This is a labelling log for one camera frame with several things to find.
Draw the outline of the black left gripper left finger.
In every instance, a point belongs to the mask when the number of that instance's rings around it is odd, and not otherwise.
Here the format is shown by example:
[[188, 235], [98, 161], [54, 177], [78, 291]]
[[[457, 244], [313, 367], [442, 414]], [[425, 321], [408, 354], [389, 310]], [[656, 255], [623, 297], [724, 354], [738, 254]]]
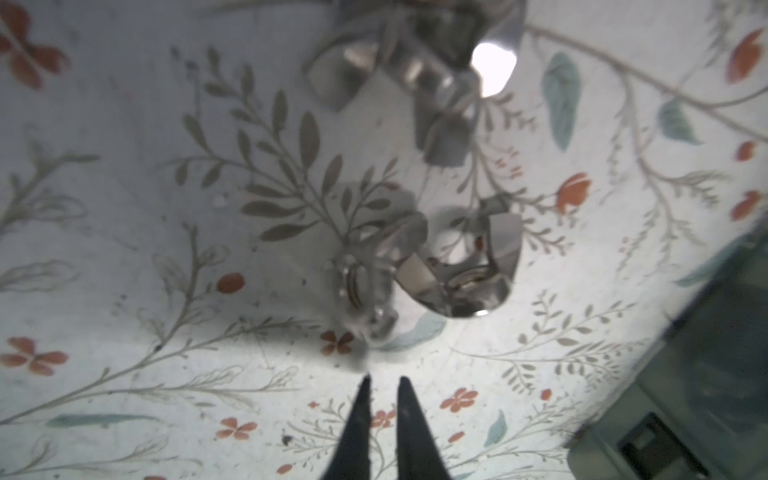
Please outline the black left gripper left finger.
[[322, 480], [369, 480], [371, 377], [366, 375], [357, 391], [348, 420]]

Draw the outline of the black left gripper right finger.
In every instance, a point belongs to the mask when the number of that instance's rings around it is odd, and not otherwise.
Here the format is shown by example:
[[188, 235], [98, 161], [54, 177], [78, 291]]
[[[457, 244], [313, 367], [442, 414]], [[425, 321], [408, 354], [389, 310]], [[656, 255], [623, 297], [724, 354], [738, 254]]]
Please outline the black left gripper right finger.
[[411, 381], [400, 378], [397, 392], [399, 480], [451, 480]]

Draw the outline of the silver wing nut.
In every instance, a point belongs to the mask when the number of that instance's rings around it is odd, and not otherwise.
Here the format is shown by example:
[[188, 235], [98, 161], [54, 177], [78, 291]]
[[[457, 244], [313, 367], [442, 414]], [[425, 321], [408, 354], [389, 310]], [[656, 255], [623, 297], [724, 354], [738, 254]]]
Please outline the silver wing nut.
[[452, 319], [482, 317], [509, 297], [523, 248], [524, 222], [504, 195], [482, 199], [467, 216], [470, 253], [456, 263], [419, 249], [395, 274], [417, 303]]

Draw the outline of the silver flange nut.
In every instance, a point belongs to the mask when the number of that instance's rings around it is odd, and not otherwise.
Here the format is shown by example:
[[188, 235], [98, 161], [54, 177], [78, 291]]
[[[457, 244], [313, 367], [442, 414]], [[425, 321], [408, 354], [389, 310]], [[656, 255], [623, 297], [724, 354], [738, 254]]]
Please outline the silver flange nut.
[[390, 340], [399, 319], [393, 304], [397, 270], [427, 236], [426, 217], [408, 213], [364, 229], [334, 258], [339, 321], [355, 338], [375, 346]]
[[415, 144], [441, 168], [464, 164], [485, 99], [518, 63], [525, 1], [336, 1], [340, 20], [307, 60], [313, 92], [344, 109], [377, 72], [414, 102]]

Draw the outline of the translucent green organizer box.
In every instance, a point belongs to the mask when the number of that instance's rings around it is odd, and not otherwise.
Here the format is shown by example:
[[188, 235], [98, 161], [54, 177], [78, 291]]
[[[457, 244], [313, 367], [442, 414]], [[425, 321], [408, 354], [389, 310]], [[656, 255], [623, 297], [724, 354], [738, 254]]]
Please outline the translucent green organizer box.
[[577, 479], [767, 476], [767, 230], [750, 235], [567, 455]]

